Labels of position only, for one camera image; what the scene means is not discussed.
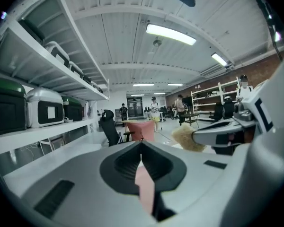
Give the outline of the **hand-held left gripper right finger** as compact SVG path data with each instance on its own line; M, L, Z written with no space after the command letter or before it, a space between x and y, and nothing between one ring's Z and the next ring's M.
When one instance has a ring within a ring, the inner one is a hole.
M142 162L154 182L152 216L166 220L176 213L166 207L162 193L177 189L187 173L185 163L178 157L146 141L141 142Z

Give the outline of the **person's right hand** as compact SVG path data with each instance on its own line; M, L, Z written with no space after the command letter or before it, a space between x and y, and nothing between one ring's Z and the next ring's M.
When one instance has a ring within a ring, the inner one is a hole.
M255 127L244 128L243 131L238 131L235 133L229 134L228 137L228 146L238 145L244 143L251 143L254 138Z

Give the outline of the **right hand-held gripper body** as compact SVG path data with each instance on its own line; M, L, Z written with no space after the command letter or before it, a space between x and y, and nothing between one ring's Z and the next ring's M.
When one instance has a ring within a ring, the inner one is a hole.
M274 125L262 99L263 89L266 89L268 82L268 79L261 82L249 97L234 103L231 118L214 122L193 132L191 137L194 142L211 146L218 155L231 156L240 144L228 146L229 134L255 127L255 139L270 131Z

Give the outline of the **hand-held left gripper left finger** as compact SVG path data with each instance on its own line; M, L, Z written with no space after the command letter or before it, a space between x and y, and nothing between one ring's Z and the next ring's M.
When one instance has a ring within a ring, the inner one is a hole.
M135 184L137 168L141 161L140 142L107 156L100 164L103 181L114 191L139 195L139 186Z

